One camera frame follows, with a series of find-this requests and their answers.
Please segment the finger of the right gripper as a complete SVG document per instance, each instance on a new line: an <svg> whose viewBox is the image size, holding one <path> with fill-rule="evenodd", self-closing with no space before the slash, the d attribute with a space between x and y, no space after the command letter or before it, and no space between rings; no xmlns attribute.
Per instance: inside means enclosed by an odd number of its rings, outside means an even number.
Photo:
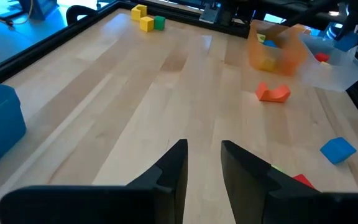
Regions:
<svg viewBox="0 0 358 224"><path fill-rule="evenodd" d="M354 31L355 27L355 9L354 6L347 6L346 7L347 17L344 23L342 24L342 28L337 35L337 39L342 39L348 33Z"/></svg>

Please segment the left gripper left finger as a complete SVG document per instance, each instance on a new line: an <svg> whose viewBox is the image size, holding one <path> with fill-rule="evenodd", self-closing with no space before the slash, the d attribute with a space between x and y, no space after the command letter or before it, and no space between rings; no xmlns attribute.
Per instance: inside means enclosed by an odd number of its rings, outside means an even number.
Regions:
<svg viewBox="0 0 358 224"><path fill-rule="evenodd" d="M182 224L188 141L127 185L33 185L0 199L1 224Z"/></svg>

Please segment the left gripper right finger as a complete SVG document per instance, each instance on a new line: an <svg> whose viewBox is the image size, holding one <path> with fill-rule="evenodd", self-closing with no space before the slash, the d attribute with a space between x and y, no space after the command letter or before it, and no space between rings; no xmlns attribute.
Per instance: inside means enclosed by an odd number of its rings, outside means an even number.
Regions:
<svg viewBox="0 0 358 224"><path fill-rule="evenodd" d="M229 140L221 164L236 224L358 224L358 193L320 192Z"/></svg>

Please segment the blue wooden cube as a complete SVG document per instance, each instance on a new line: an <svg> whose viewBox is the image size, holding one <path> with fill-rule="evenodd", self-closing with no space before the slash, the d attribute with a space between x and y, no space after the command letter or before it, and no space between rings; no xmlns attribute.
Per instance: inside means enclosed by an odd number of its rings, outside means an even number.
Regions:
<svg viewBox="0 0 358 224"><path fill-rule="evenodd" d="M320 151L329 162L334 165L344 162L357 152L357 150L343 137L329 140Z"/></svg>
<svg viewBox="0 0 358 224"><path fill-rule="evenodd" d="M358 43L358 34L350 32L346 34L344 37L342 37L340 40L338 40L334 44L334 47L343 52L347 52L351 48L355 47L357 43Z"/></svg>

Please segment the red wooden arch block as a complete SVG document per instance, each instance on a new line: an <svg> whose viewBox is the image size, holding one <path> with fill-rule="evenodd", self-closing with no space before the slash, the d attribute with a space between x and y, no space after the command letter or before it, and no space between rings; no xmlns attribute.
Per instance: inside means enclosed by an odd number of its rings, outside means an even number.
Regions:
<svg viewBox="0 0 358 224"><path fill-rule="evenodd" d="M287 85L280 85L274 89L269 89L265 82L260 82L255 94L259 101L284 103L291 95L291 91Z"/></svg>

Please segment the yellow wooden cube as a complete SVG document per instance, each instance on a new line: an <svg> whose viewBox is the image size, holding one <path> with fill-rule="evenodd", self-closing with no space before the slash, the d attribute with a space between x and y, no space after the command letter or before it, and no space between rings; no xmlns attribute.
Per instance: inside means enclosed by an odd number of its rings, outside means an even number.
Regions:
<svg viewBox="0 0 358 224"><path fill-rule="evenodd" d="M153 31L154 30L154 19L149 16L141 17L139 19L139 25L140 25L140 29L144 32Z"/></svg>

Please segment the yellow wooden block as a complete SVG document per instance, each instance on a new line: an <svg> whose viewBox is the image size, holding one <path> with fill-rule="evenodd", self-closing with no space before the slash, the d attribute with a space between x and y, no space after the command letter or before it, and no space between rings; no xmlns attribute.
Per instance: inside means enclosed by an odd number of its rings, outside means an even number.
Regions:
<svg viewBox="0 0 358 224"><path fill-rule="evenodd" d="M131 19L139 21L142 17L147 15L147 6L138 4L131 9Z"/></svg>

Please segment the clear plastic bin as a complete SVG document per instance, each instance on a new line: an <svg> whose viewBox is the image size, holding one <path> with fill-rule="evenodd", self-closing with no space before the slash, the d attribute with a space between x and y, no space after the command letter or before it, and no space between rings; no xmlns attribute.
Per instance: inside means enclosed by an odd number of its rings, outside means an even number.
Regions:
<svg viewBox="0 0 358 224"><path fill-rule="evenodd" d="M354 51L343 52L334 47L334 41L318 36L300 34L308 49L308 58L299 68L300 80L307 85L332 91L346 91L358 81L358 59ZM316 53L329 54L327 62L315 59Z"/></svg>

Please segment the orange translucent bin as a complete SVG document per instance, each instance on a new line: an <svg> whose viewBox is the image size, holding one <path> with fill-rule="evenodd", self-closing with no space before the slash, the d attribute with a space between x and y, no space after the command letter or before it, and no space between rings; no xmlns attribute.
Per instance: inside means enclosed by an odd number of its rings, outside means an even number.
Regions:
<svg viewBox="0 0 358 224"><path fill-rule="evenodd" d="M267 21L253 20L247 38L249 64L256 70L263 70L284 76L293 76L308 58L308 49L300 40L303 29L287 27ZM265 35L277 48L264 46L257 34Z"/></svg>

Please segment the blue-lit stand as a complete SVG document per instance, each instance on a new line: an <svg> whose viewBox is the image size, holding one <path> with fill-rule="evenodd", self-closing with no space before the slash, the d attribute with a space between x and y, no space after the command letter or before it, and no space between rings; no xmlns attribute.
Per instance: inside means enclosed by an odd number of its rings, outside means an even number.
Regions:
<svg viewBox="0 0 358 224"><path fill-rule="evenodd" d="M58 8L57 0L18 0L31 19L44 21Z"/></svg>

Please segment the silver mounting bracket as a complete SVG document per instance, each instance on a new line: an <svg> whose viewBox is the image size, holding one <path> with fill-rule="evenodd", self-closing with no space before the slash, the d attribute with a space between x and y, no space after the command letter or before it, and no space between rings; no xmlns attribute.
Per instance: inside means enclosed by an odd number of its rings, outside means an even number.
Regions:
<svg viewBox="0 0 358 224"><path fill-rule="evenodd" d="M205 5L203 13L200 15L199 20L209 24L214 24L218 19L220 8L216 3L207 3Z"/></svg>

